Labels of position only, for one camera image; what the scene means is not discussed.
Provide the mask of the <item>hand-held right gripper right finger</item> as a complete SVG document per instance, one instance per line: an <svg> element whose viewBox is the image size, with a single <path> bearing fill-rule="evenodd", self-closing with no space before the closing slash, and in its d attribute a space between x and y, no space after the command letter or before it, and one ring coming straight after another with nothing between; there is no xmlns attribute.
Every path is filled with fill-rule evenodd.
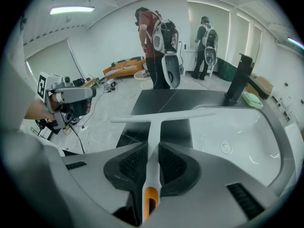
<svg viewBox="0 0 304 228"><path fill-rule="evenodd" d="M201 176L199 163L172 146L159 143L161 169L161 197L179 196L187 193Z"/></svg>

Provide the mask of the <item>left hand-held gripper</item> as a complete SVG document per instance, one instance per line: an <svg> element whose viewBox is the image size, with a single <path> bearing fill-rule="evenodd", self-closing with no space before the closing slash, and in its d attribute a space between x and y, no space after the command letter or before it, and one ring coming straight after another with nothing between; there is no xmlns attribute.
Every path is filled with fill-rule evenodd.
<svg viewBox="0 0 304 228"><path fill-rule="evenodd" d="M63 102L57 110L52 110L49 97L62 93ZM41 72L38 79L37 96L43 101L47 111L54 115L53 129L64 129L80 116L86 115L89 104L96 96L96 89L87 86L74 86L68 76Z"/></svg>

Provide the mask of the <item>person's left hand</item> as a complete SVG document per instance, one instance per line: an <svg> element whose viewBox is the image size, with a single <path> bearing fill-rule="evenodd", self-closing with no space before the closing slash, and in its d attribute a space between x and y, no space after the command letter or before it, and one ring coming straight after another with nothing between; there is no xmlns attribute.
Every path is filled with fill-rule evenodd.
<svg viewBox="0 0 304 228"><path fill-rule="evenodd" d="M54 110L54 111L57 110L59 105L64 101L62 93L54 93L49 97L49 99L50 99L52 110Z"/></svg>

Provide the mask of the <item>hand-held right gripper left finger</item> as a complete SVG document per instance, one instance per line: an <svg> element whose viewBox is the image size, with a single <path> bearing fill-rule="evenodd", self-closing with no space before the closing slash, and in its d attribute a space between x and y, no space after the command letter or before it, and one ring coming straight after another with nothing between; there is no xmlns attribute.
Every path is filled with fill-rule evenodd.
<svg viewBox="0 0 304 228"><path fill-rule="evenodd" d="M145 183L147 161L148 143L144 142L107 161L104 175L116 189L136 191Z"/></svg>

